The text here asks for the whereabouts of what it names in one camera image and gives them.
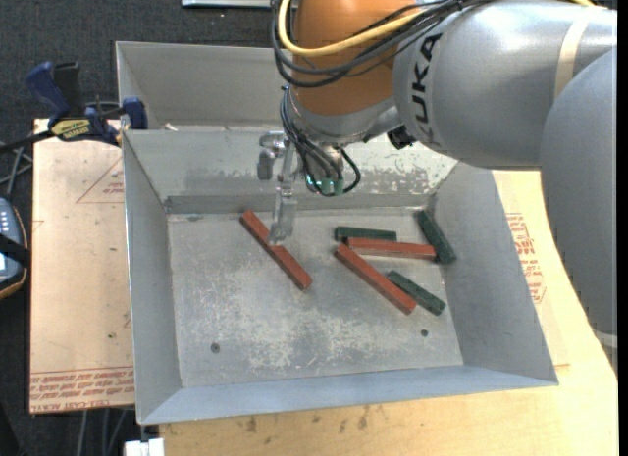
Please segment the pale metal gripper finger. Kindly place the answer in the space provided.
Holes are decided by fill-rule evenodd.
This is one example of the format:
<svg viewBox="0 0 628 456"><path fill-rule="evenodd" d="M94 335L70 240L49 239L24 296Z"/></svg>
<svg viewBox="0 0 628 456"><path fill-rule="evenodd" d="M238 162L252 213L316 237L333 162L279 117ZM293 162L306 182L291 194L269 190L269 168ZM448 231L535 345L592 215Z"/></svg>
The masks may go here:
<svg viewBox="0 0 628 456"><path fill-rule="evenodd" d="M293 193L293 189L288 185L283 189L283 230L285 238L289 238L293 234L297 206L298 200Z"/></svg>
<svg viewBox="0 0 628 456"><path fill-rule="evenodd" d="M269 230L268 240L272 245L280 244L286 238L284 226L284 189L278 186L273 209L273 220Z"/></svg>

